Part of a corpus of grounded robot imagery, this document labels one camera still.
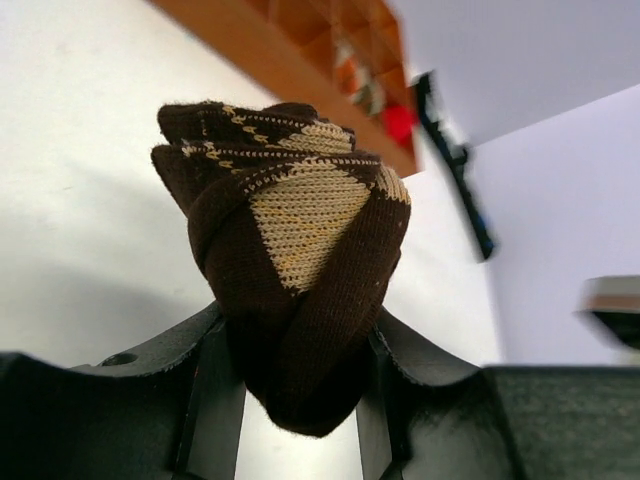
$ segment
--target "brown sock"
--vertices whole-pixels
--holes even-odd
[[[247,387],[279,426],[330,433],[366,388],[410,215],[402,181],[309,105],[168,105],[158,120],[170,145],[153,163]]]

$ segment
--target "black plastic mount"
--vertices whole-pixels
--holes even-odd
[[[370,344],[365,480],[640,478],[640,369],[480,369],[388,312]],[[232,480],[244,398],[215,304],[95,367],[0,354],[0,478]]]

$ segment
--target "wooden shelf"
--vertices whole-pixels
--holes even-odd
[[[282,101],[353,128],[358,146],[400,176],[417,171],[413,147],[397,145],[380,121],[385,104],[413,109],[400,27],[384,0],[151,1]],[[355,80],[339,70],[341,42],[353,51]]]
[[[271,18],[271,0],[246,0],[266,20]]]
[[[315,38],[331,31],[330,19],[310,2],[276,0],[275,12],[276,25],[298,46],[306,46]]]

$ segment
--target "ceiling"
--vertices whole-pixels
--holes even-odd
[[[640,83],[637,0],[390,1],[476,145]]]

